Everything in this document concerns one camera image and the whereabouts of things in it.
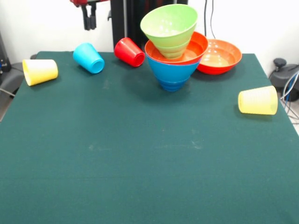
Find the blue bowl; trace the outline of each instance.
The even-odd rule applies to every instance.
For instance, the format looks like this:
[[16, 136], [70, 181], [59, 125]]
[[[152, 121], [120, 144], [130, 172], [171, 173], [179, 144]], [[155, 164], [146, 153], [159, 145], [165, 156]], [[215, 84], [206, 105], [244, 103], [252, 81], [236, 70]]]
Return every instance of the blue bowl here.
[[166, 86], [165, 83], [176, 83], [176, 85], [180, 86], [179, 88], [181, 88], [199, 65], [199, 62], [187, 65], [164, 64], [151, 59], [148, 55], [146, 55], [146, 57], [156, 79], [159, 81], [163, 88], [164, 86]]
[[184, 84], [188, 81], [188, 79], [181, 81], [181, 82], [176, 82], [176, 83], [172, 83], [172, 82], [165, 82], [162, 80], [158, 80], [158, 82], [160, 83], [160, 85], [162, 86], [163, 89], [169, 91], [169, 92], [175, 92], [178, 91], [180, 88], [182, 88], [184, 86]]

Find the yellow cup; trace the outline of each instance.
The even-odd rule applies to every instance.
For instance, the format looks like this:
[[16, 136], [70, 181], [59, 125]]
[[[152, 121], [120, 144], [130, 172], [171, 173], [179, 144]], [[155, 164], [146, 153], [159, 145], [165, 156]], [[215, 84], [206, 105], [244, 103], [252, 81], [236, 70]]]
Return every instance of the yellow cup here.
[[58, 68], [54, 60], [23, 60], [23, 71], [29, 86], [58, 77]]
[[278, 97], [274, 86], [241, 91], [238, 102], [242, 113], [274, 115], [278, 108]]

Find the red cup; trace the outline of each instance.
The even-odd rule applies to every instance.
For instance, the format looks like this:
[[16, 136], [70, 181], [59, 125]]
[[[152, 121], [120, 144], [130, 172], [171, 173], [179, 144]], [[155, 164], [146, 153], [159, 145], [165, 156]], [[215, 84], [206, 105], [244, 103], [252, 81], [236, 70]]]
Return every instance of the red cup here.
[[143, 51], [128, 37], [118, 41], [114, 49], [114, 54], [117, 58], [133, 67], [142, 65], [145, 59]]

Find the orange bowl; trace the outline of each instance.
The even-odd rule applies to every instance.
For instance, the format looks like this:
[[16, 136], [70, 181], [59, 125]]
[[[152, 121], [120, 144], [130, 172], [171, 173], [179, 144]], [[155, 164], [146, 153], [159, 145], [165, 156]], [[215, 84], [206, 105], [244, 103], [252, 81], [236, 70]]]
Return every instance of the orange bowl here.
[[200, 33], [194, 32], [191, 40], [184, 51], [183, 55], [179, 58], [169, 59], [164, 57], [159, 50], [154, 46], [152, 41], [148, 41], [145, 45], [145, 53], [147, 56], [157, 62], [165, 64], [193, 64], [197, 63], [208, 47], [208, 40]]
[[233, 44], [209, 40], [209, 47], [197, 69], [209, 75], [220, 75], [231, 70], [242, 59], [241, 51]]

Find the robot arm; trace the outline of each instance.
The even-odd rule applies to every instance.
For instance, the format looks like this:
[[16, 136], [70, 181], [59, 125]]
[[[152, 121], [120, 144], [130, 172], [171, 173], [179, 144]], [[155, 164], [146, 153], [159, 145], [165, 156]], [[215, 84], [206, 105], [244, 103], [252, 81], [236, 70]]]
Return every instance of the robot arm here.
[[[96, 29], [97, 22], [96, 22], [96, 14], [95, 11], [97, 10], [97, 2], [107, 1], [107, 0], [70, 0], [76, 7], [81, 7], [83, 12], [83, 21], [84, 21], [84, 29]], [[91, 6], [91, 14], [88, 16], [88, 12], [86, 6]]]

